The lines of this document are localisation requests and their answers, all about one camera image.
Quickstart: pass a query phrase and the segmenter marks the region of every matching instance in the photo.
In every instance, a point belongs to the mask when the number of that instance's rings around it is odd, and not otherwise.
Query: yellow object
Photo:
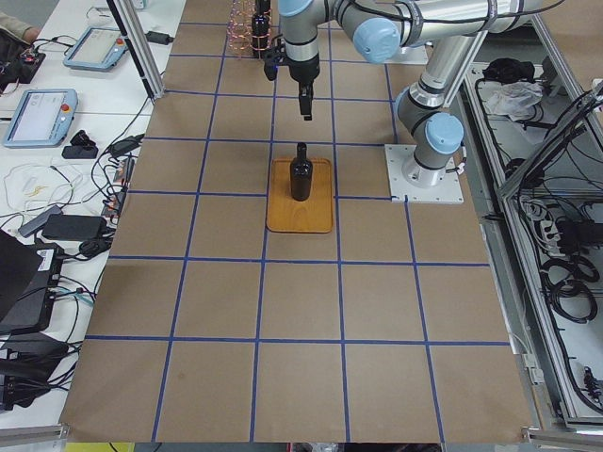
[[[134,443],[112,443],[118,452],[134,452]],[[65,452],[113,452],[109,443],[67,443]]]
[[[333,169],[326,158],[311,158],[310,197],[303,202],[291,197],[291,159],[275,158],[270,168],[268,229],[274,233],[329,233],[334,224]]]

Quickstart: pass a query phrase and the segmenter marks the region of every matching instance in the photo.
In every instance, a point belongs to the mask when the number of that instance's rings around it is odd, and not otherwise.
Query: tablet
[[[69,131],[76,107],[74,89],[28,89],[2,144],[7,148],[57,146]]]
[[[127,46],[117,28],[89,27],[65,55],[63,64],[86,71],[109,71]]]

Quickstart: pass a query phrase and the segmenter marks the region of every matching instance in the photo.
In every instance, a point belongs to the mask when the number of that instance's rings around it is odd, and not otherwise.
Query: black bottle
[[[255,12],[270,16],[270,0],[255,0]]]
[[[268,48],[270,17],[266,14],[255,13],[252,17],[252,49],[253,56],[261,58]]]
[[[305,201],[310,197],[312,187],[312,162],[306,156],[307,146],[298,143],[298,155],[291,160],[289,174],[291,179],[291,197],[295,201]]]

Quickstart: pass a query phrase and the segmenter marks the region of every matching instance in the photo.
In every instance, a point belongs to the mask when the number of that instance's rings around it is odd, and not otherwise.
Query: plastic bag
[[[500,87],[484,107],[491,115],[508,116],[511,121],[533,117],[534,105],[543,98],[543,89],[536,83],[516,82]]]

